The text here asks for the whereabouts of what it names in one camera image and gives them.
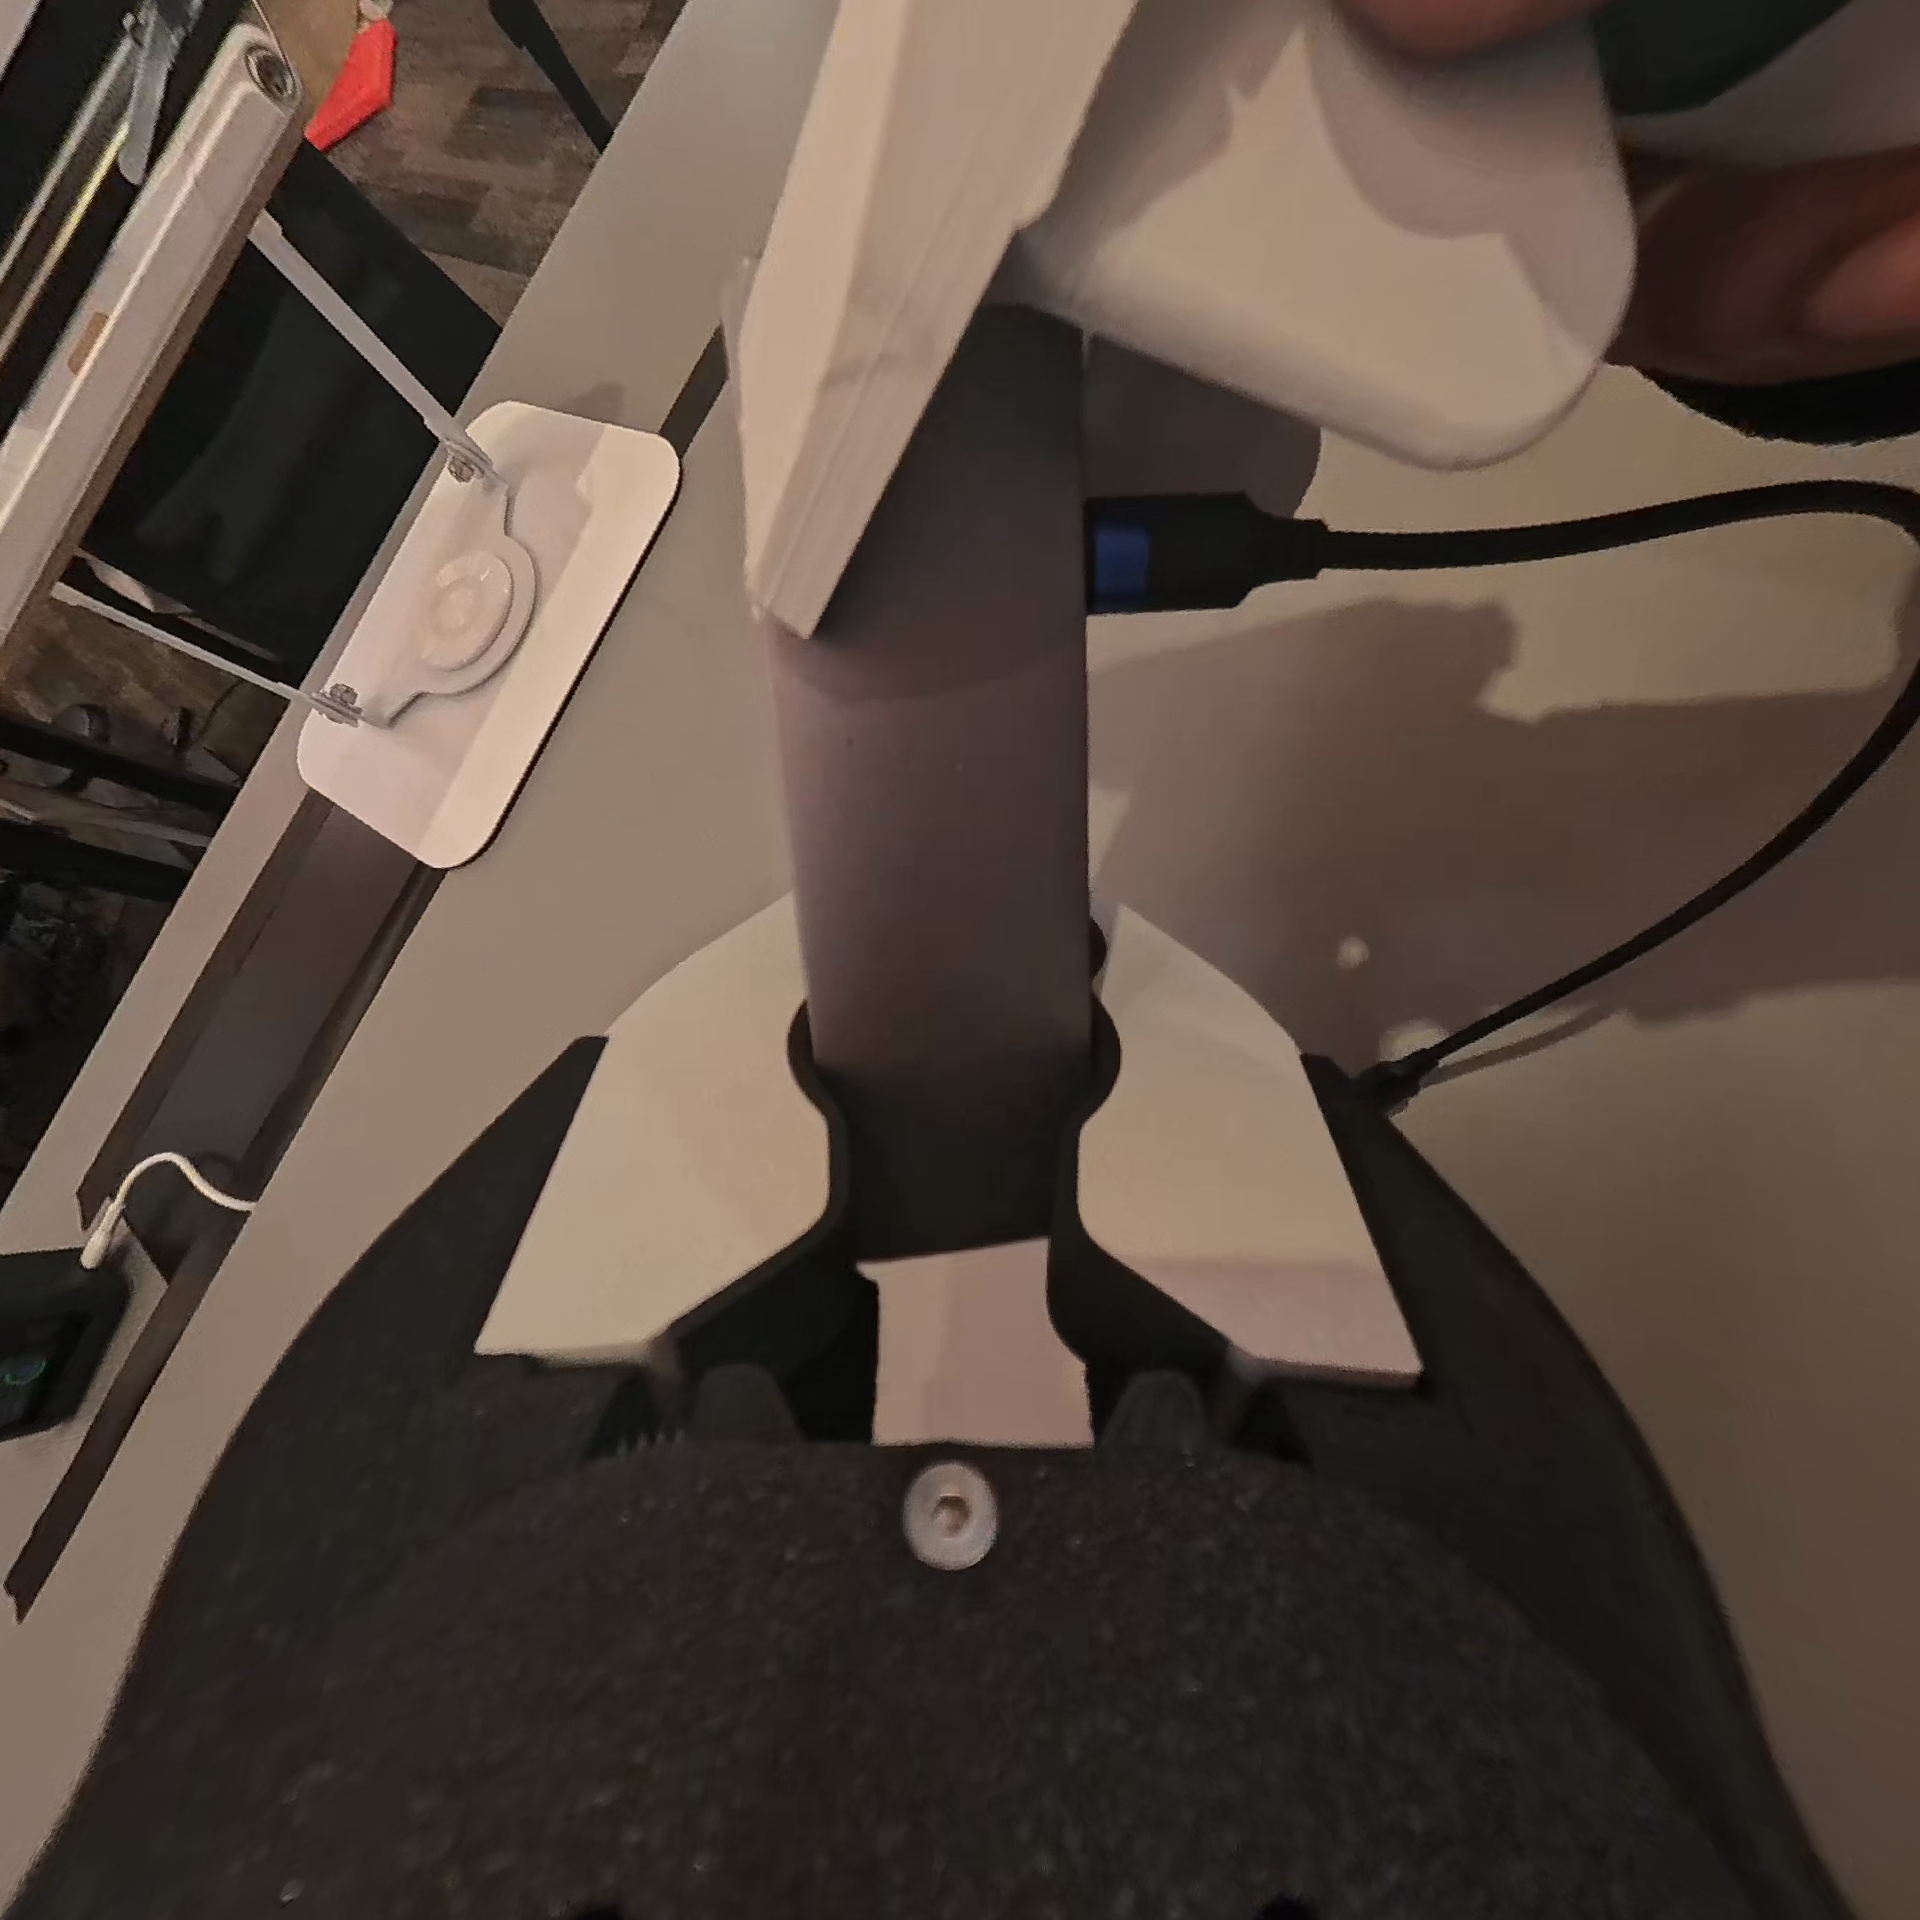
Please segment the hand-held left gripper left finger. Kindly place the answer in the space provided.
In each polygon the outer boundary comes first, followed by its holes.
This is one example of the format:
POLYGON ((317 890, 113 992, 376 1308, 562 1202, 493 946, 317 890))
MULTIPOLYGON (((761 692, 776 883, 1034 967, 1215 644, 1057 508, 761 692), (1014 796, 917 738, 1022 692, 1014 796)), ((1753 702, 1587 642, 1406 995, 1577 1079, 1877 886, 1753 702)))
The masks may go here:
POLYGON ((690 1396, 862 1352, 847 1139, 811 1079, 797 910, 767 903, 618 1015, 472 1344, 690 1396))

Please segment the silver usb hub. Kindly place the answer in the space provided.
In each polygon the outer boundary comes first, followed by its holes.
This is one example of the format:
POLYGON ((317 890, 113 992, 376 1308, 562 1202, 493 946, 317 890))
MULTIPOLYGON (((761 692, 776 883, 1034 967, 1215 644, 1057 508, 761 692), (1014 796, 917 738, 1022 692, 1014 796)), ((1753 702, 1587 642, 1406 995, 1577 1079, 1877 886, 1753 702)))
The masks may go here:
POLYGON ((854 1256, 1042 1237, 1091 1062, 1083 346, 975 315, 826 611, 773 630, 854 1256))

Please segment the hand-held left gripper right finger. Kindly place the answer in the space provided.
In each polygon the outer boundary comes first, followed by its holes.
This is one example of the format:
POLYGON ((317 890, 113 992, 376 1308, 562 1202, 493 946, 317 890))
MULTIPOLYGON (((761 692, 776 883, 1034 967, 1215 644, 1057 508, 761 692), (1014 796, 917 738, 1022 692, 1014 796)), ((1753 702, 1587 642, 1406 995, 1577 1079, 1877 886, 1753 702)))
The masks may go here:
POLYGON ((1096 903, 1087 1102, 1046 1308, 1091 1374, 1402 1391, 1421 1358, 1286 1028, 1126 904, 1096 903))

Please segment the person's right hand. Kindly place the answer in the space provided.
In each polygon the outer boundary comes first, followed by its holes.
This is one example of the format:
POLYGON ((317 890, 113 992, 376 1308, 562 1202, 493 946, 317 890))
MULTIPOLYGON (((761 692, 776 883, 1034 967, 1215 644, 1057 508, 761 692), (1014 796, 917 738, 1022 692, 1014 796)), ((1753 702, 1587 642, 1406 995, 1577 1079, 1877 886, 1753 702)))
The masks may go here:
POLYGON ((1917 148, 1792 165, 1623 154, 1638 222, 1617 368, 1733 388, 1917 350, 1917 148))

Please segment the red plastic object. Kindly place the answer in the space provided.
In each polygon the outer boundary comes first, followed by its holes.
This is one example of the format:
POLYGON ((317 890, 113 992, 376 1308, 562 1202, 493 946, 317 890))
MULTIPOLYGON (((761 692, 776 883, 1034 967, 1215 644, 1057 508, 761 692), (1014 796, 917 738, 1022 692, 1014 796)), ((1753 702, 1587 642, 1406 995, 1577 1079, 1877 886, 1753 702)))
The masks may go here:
POLYGON ((306 144, 330 154, 393 107, 398 32, 393 2, 358 2, 352 46, 326 99, 306 124, 306 144))

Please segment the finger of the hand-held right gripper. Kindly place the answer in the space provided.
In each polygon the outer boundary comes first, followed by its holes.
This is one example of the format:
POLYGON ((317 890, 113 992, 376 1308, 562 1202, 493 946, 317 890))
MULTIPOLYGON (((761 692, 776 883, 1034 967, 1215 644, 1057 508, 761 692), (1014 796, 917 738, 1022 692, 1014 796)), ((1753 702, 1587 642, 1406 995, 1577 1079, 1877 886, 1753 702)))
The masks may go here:
POLYGON ((728 340, 742 580, 808 637, 1134 2, 845 2, 728 340))

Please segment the black charger block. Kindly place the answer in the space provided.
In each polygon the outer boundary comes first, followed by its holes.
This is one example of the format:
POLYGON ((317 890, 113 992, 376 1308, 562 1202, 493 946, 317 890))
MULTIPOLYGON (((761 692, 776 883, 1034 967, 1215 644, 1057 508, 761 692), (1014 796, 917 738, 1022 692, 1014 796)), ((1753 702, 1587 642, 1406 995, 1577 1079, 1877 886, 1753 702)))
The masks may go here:
POLYGON ((127 1284, 80 1247, 2 1254, 2 1442, 66 1423, 127 1312, 127 1284))

